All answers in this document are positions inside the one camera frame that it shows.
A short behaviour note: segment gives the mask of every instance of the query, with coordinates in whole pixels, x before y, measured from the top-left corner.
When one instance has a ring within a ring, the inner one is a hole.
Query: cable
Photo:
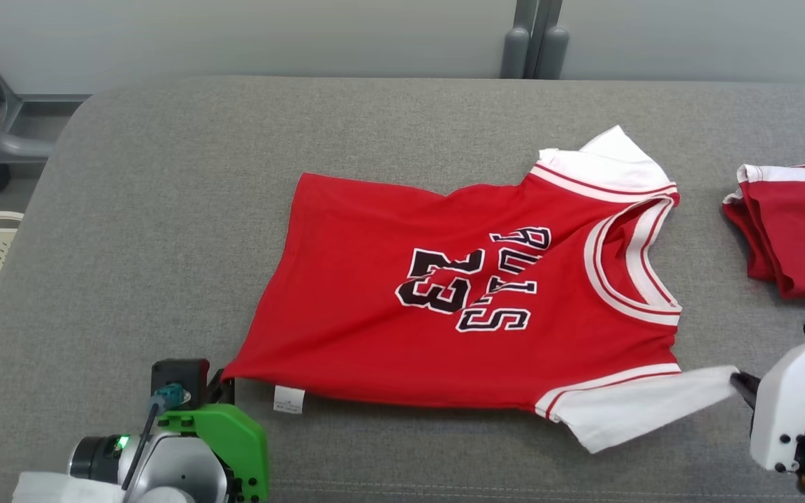
[[[132,463],[129,465],[129,471],[126,472],[126,477],[124,478],[124,485],[122,485],[122,490],[129,489],[129,483],[132,481],[132,476],[135,475],[135,468],[138,466],[138,461],[141,459],[141,451],[145,448],[145,444],[147,443],[147,436],[151,433],[151,426],[154,425],[154,418],[157,417],[157,411],[159,411],[160,405],[154,403],[151,405],[151,411],[147,413],[147,421],[145,421],[145,429],[141,430],[141,439],[138,440],[138,448],[135,449],[135,454],[132,455]]]

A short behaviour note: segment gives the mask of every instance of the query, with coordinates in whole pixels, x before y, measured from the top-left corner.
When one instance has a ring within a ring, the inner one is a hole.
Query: care label
[[[303,414],[303,389],[275,387],[275,401],[272,410],[280,413]]]

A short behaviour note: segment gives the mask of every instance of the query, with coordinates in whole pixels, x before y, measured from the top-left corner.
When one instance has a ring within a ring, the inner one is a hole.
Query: gray floor
[[[23,138],[57,140],[78,106],[78,103],[26,103],[9,131]],[[12,180],[0,191],[0,211],[26,211],[44,167],[44,163],[10,165]]]

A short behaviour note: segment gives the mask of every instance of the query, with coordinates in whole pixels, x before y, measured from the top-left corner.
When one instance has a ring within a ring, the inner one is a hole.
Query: white robot part
[[[793,348],[760,382],[750,455],[767,470],[795,470],[796,438],[805,433],[805,344]]]

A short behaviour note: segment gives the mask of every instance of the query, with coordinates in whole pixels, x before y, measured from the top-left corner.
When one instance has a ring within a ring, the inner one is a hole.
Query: white wall
[[[18,94],[195,73],[498,77],[516,0],[0,0]]]
[[[563,79],[805,82],[805,0],[563,0]]]

